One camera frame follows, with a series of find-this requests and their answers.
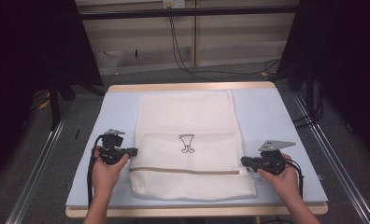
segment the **printed logo on fabric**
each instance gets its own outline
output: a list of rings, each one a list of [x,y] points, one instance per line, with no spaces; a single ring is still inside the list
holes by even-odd
[[[184,144],[185,148],[183,148],[181,151],[183,153],[193,153],[194,149],[191,147],[191,142],[194,138],[194,134],[192,133],[186,133],[186,134],[181,134],[179,138],[182,140],[182,143]]]

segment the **zipper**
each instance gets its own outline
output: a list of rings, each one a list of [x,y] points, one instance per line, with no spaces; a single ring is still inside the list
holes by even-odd
[[[189,174],[189,175],[240,175],[240,171],[194,171],[185,169],[167,169],[167,168],[157,168],[157,167],[136,167],[130,168],[130,172],[134,171],[152,171],[152,172],[162,172],[171,174]]]

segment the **white cloth bag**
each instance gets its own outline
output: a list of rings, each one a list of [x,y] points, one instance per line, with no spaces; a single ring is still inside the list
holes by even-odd
[[[152,199],[218,201],[255,195],[242,166],[229,91],[145,95],[131,159],[133,192]]]

